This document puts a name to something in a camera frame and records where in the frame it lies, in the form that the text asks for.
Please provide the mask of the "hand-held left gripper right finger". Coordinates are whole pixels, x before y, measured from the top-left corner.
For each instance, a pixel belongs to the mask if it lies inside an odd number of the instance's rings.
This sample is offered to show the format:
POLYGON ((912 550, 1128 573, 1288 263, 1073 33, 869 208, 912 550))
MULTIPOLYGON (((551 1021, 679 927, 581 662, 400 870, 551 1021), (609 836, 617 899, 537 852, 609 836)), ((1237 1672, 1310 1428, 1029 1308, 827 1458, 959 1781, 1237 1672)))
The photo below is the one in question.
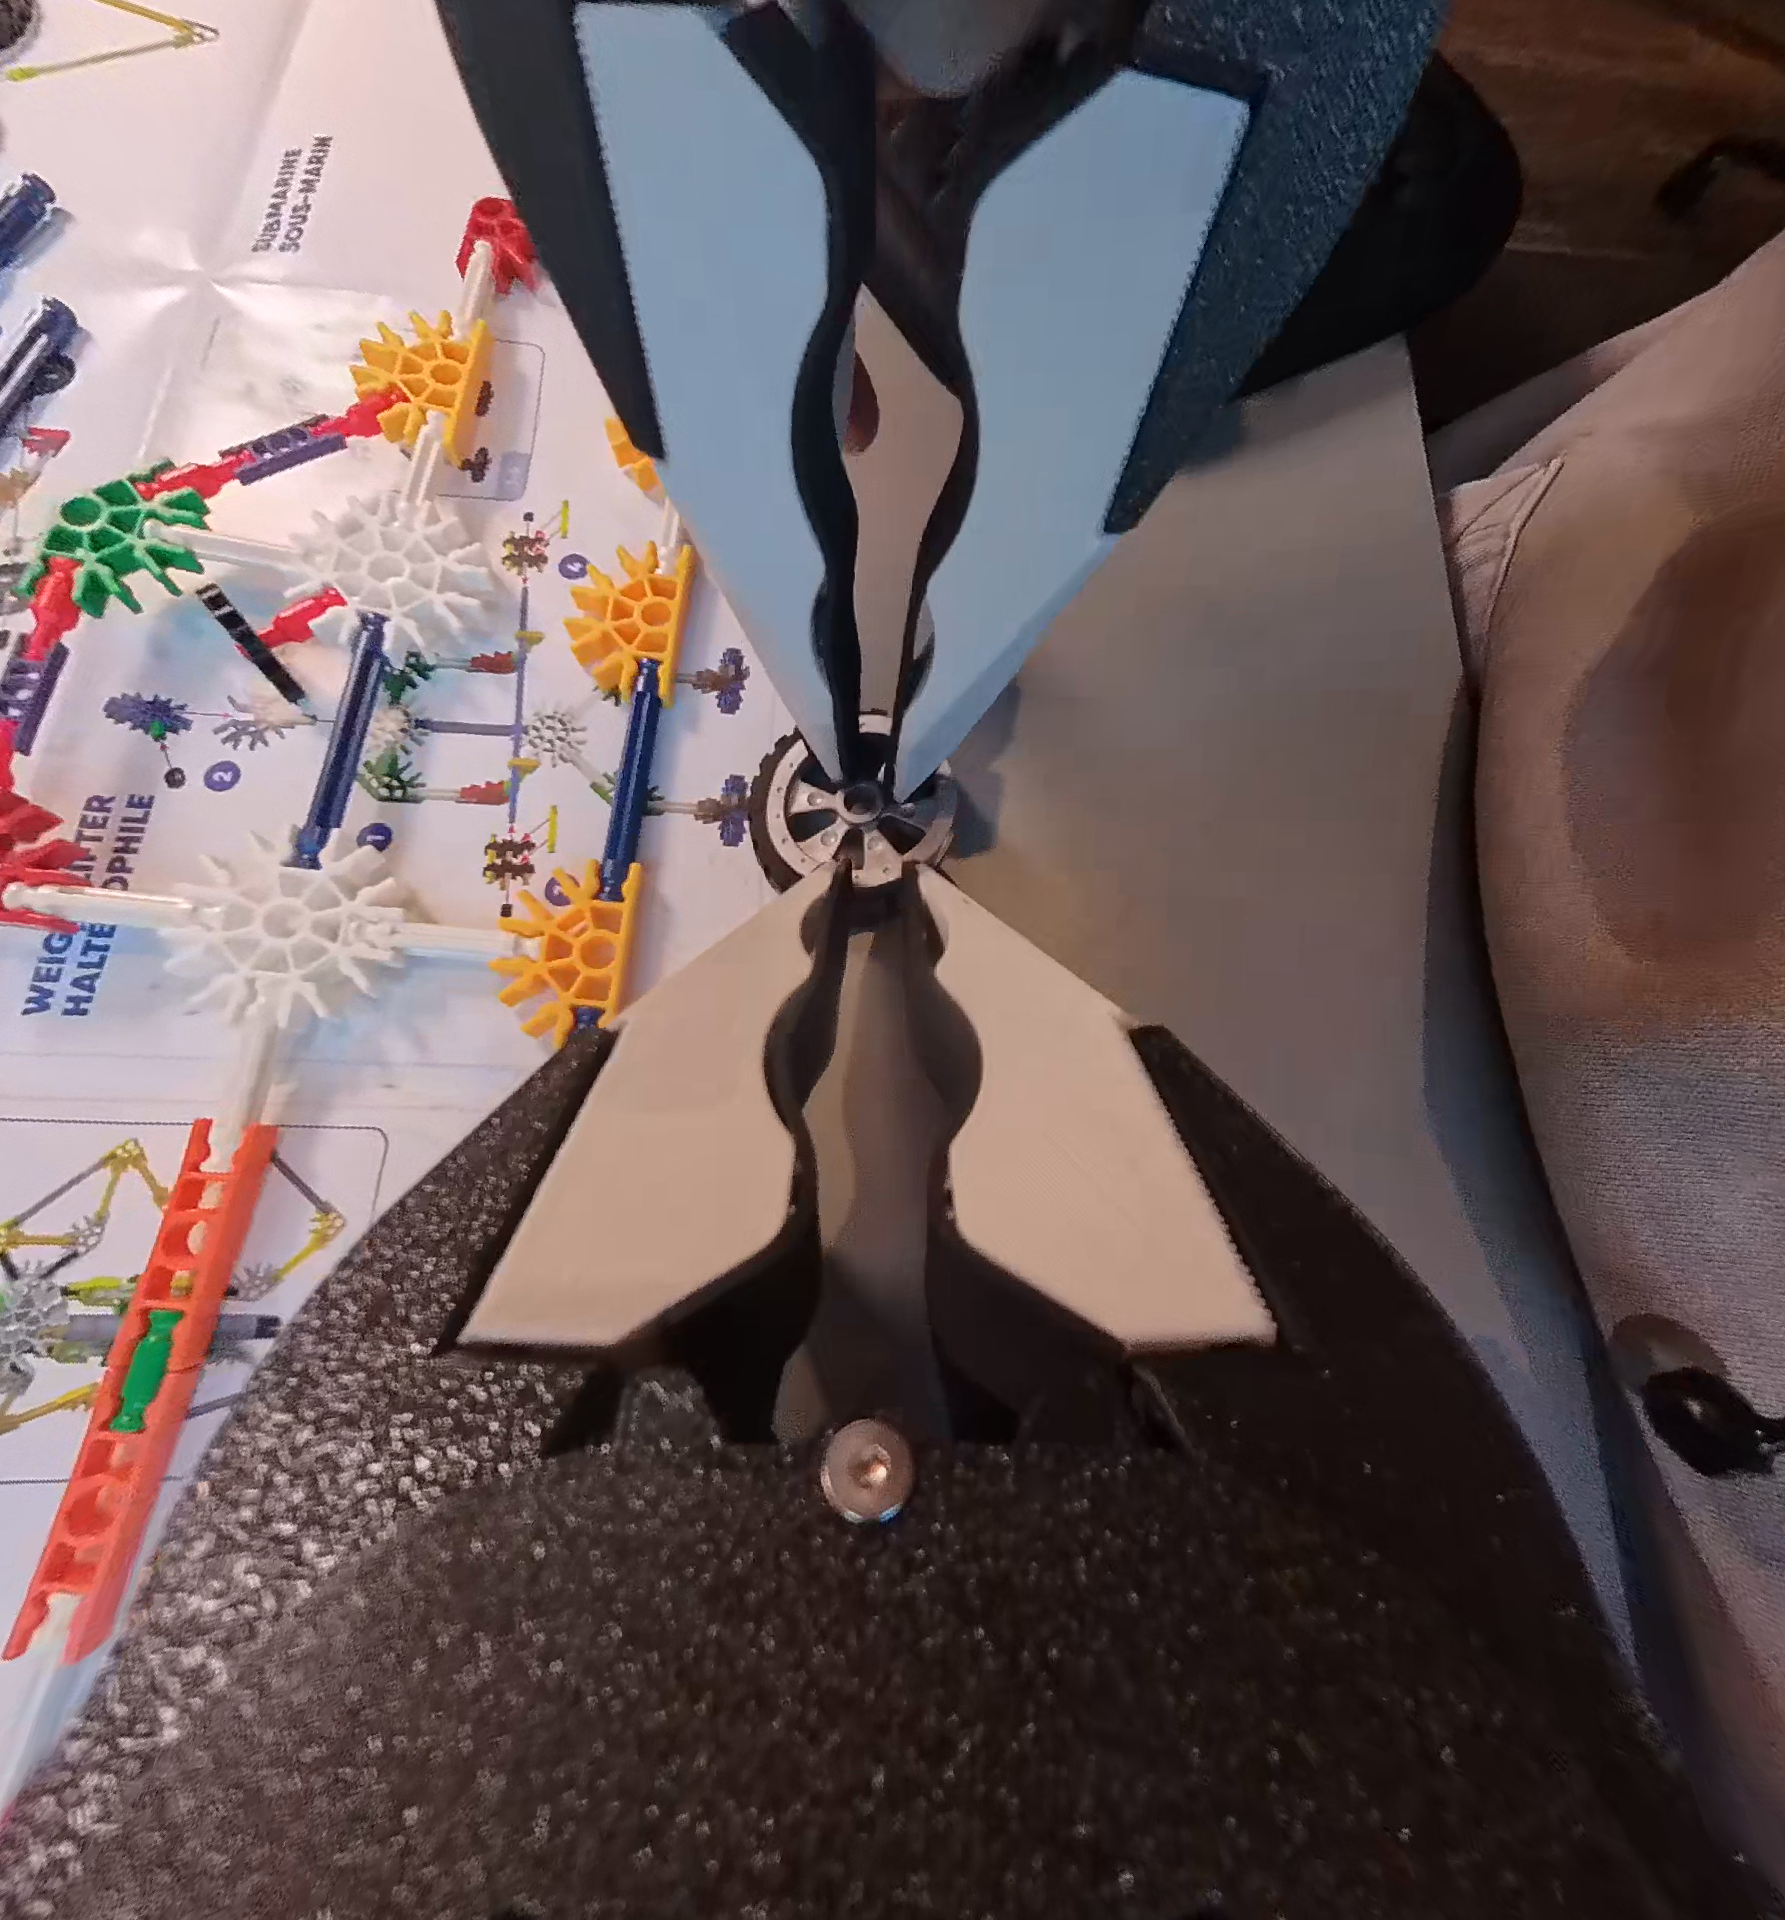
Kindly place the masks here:
POLYGON ((1135 1360, 1271 1349, 1138 1025, 968 899, 902 878, 912 1035, 944 1104, 929 1183, 933 1353, 979 1419, 1073 1419, 1135 1360))

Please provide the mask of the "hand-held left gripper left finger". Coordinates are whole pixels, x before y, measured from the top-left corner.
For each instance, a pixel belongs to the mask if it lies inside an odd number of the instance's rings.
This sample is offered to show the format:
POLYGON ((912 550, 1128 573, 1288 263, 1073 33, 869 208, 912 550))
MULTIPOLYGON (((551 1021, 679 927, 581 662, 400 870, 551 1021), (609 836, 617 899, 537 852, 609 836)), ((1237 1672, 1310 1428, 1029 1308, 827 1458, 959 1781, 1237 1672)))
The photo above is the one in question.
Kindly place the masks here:
POLYGON ((772 1419, 821 1279, 807 1098, 841 969, 847 889, 801 881, 650 985, 495 1241, 458 1343, 617 1379, 662 1360, 712 1419, 772 1419))

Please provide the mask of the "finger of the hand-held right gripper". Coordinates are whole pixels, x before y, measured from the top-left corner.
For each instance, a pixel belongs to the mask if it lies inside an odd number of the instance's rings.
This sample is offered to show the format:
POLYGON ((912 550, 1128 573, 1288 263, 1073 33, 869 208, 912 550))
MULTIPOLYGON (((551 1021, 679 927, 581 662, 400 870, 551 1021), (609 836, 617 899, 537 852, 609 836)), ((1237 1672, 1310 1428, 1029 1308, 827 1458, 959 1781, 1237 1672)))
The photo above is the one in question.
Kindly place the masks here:
POLYGON ((573 50, 662 488, 817 766, 852 778, 869 33, 847 6, 573 6, 573 50))
POLYGON ((929 561, 933 651, 895 716, 920 784, 1003 696, 1108 554, 1108 498, 1237 169, 1237 90, 1117 67, 970 204, 959 263, 959 451, 948 550, 929 561))

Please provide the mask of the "grey plastic spoked wheel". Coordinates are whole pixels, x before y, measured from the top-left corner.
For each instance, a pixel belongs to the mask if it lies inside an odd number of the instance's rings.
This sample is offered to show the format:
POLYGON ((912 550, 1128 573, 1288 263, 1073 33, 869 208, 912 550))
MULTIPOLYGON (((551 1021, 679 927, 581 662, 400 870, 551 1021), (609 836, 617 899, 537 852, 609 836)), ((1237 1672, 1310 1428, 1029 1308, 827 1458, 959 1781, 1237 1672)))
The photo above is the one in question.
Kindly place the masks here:
POLYGON ((852 889, 869 895, 948 852, 959 803, 956 778, 933 774, 895 803, 880 784, 880 716, 862 721, 862 742, 872 751, 872 774, 852 784, 827 778, 801 733, 784 733, 765 751, 746 828, 774 895, 833 859, 847 859, 852 889))

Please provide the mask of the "grey desk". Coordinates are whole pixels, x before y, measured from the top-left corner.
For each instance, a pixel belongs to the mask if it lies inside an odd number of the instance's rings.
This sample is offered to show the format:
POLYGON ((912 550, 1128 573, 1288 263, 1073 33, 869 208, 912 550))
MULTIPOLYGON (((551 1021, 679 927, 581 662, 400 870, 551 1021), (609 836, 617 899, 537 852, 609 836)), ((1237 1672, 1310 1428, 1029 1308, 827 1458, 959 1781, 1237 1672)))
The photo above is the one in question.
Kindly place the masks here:
POLYGON ((956 774, 956 881, 1165 1061, 1288 1343, 1348 1412, 1288 1419, 1364 1487, 1399 1439, 1425 1573, 1529 1608, 1554 1549, 1482 1573, 1448 1519, 1518 1422, 1606 1638, 1637 1656, 1615 1439, 1499 1035, 1448 587, 1406 345, 1213 419, 1055 620, 956 774))

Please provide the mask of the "large fold-out instruction sheet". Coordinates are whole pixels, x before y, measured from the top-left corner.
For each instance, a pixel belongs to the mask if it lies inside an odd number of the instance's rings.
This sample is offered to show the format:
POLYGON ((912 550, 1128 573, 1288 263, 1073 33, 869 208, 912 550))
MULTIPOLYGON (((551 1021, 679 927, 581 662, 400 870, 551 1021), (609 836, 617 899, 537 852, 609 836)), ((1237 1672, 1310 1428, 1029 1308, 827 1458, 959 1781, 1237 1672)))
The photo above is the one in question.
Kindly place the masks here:
MULTIPOLYGON (((423 6, 0 6, 0 196, 58 191, 0 275, 0 352, 40 300, 79 316, 74 381, 0 444, 0 671, 29 636, 17 576, 50 516, 153 459, 214 459, 302 414, 352 409, 379 323, 458 313, 473 204, 502 196, 423 6)), ((495 621, 464 638, 521 671, 439 671, 379 696, 369 751, 406 751, 434 803, 352 797, 422 922, 495 927, 518 895, 564 907, 609 836, 597 778, 622 712, 570 651, 573 587, 662 539, 654 465, 549 275, 487 307, 487 409, 439 498, 495 573, 495 621)), ((746 840, 754 766, 786 733, 708 561, 654 733, 641 823, 626 1000, 745 922, 765 881, 746 840)), ((207 859, 282 840, 313 803, 344 682, 344 620, 287 651, 313 716, 282 716, 214 620, 153 583, 140 609, 69 636, 17 793, 92 852, 92 881, 180 895, 207 859)), ((278 1167, 163 1479, 153 1536, 278 1349, 282 1320, 354 1232, 450 1152, 551 1036, 502 1002, 483 959, 406 959, 268 1065, 278 1167)), ((198 1008, 150 927, 43 942, 0 922, 0 1656, 58 1519, 110 1314, 140 1279, 198 1117, 232 1104, 241 1035, 198 1008)), ((0 1823, 58 1751, 96 1662, 0 1662, 0 1823)))

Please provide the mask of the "colourful rod and connector model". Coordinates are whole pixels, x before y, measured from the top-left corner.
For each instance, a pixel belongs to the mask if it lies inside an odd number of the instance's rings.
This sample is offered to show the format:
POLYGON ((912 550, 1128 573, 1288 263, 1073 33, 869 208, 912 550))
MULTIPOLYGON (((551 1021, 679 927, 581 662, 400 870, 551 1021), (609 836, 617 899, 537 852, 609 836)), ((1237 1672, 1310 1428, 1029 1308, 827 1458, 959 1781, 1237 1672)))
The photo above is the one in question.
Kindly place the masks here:
POLYGON ((502 659, 464 651, 495 621, 495 573, 439 498, 458 475, 487 409, 487 307, 542 282, 542 256, 511 204, 473 204, 458 234, 458 313, 379 323, 352 361, 352 409, 302 414, 214 459, 153 459, 69 498, 17 576, 29 636, 0 671, 0 922, 79 942, 150 927, 169 974, 198 979, 198 1008, 241 1035, 232 1104, 192 1127, 173 1188, 153 1188, 153 1243, 110 1314, 104 1374, 69 1396, 86 1436, 69 1464, 40 1562, 17 1605, 3 1669, 79 1669, 96 1656, 132 1594, 132 1571, 180 1456, 198 1379, 278 1167, 268 1065, 287 1035, 332 1021, 376 974, 406 959, 483 959, 502 1002, 532 1002, 521 1035, 570 1045, 609 1025, 626 991, 641 927, 641 823, 654 811, 654 733, 679 684, 679 644, 698 592, 698 554, 679 516, 644 554, 622 550, 617 576, 573 587, 570 651, 626 733, 606 852, 581 878, 551 878, 564 907, 518 895, 495 927, 422 922, 379 847, 344 836, 352 797, 434 803, 406 751, 369 751, 379 696, 439 671, 521 671, 542 636, 518 626, 502 659), (344 620, 344 682, 325 716, 302 820, 241 859, 207 859, 180 895, 92 881, 92 852, 60 820, 17 793, 69 636, 110 609, 140 609, 132 583, 153 583, 214 620, 287 728, 318 721, 287 651, 344 620))

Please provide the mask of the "thick blue plastic rod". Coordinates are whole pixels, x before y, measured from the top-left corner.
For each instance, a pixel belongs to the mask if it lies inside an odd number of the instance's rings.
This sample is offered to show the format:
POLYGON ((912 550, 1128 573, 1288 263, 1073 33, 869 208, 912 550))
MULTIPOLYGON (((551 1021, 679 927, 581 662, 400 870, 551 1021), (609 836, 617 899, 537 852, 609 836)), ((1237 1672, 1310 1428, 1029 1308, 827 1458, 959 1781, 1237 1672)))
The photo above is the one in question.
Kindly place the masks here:
POLYGON ((34 398, 50 398, 74 381, 79 316, 60 300, 40 300, 34 316, 0 352, 0 444, 29 414, 34 398))

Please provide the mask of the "person in beige hoodie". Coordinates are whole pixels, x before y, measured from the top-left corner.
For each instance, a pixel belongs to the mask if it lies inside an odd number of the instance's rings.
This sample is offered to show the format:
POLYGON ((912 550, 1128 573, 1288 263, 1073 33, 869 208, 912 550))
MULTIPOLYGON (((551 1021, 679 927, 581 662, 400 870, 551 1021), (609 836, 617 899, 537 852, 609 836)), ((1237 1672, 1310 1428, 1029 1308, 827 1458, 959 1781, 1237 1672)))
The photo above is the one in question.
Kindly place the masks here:
POLYGON ((1677 1747, 1785 1898, 1785 229, 1431 437, 1471 847, 1539 1157, 1645 1464, 1677 1747))

